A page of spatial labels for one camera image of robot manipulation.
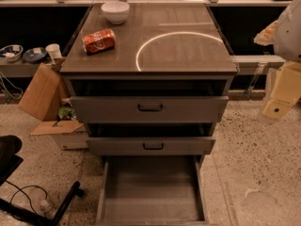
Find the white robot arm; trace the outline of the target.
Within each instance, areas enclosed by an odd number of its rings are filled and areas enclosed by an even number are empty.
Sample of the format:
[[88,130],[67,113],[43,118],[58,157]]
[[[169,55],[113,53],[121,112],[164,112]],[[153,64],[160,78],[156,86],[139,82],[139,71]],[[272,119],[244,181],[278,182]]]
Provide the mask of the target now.
[[266,120],[278,121],[301,99],[301,0],[293,0],[254,42],[272,44],[274,53],[284,59],[261,110]]

